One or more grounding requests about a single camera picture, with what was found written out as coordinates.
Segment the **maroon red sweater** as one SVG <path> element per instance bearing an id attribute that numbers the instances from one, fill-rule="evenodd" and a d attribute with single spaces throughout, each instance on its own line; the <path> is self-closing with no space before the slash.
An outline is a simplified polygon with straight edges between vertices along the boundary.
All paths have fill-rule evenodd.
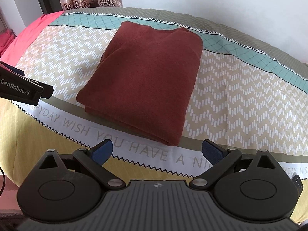
<path id="1" fill-rule="evenodd" d="M 186 28 L 123 22 L 77 102 L 89 114 L 176 146 L 202 51 L 201 37 Z"/>

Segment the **pink red cloth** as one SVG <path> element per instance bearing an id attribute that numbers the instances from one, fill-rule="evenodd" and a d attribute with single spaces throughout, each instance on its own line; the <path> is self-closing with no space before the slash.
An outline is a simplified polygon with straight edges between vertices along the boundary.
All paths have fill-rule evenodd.
<path id="1" fill-rule="evenodd" d="M 26 27 L 16 39 L 8 46 L 1 56 L 1 61 L 8 65 L 16 66 L 27 48 L 35 41 L 39 34 L 55 19 L 57 19 L 64 11 L 43 14 L 37 20 Z"/>

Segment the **patterned yellow beige bedsheet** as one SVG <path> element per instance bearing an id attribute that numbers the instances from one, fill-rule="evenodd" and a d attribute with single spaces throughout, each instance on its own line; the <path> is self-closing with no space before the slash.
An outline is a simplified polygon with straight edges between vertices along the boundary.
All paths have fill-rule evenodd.
<path id="1" fill-rule="evenodd" d="M 204 44 L 177 146 L 143 138 L 87 114 L 76 96 L 123 22 L 184 27 Z M 62 13 L 27 48 L 17 67 L 54 88 L 37 106 L 1 100 L 1 168 L 20 185 L 49 148 L 67 154 L 112 140 L 104 165 L 131 179 L 191 180 L 209 169 L 204 139 L 251 154 L 265 148 L 307 183 L 307 64 L 222 24 L 164 10 L 77 9 Z"/>

